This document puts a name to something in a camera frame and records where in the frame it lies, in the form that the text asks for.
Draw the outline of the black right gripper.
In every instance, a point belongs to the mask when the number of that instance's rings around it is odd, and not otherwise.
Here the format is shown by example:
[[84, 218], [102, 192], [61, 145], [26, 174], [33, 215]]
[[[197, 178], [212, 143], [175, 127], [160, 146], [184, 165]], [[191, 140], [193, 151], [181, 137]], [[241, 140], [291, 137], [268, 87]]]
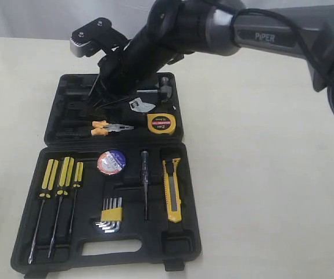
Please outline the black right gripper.
[[161, 44], [148, 38], [134, 38], [98, 63], [99, 74], [88, 103], [93, 108], [117, 102], [155, 79], [161, 61]]

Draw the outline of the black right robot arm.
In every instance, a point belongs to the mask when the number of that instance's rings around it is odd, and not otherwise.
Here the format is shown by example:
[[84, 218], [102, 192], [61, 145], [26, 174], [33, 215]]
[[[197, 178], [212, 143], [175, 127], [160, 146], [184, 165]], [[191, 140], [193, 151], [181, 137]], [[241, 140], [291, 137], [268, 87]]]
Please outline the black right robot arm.
[[184, 55], [231, 56], [241, 48], [304, 59], [334, 114], [334, 5], [264, 10], [241, 1], [156, 1], [138, 34], [100, 61], [98, 90], [121, 99]]

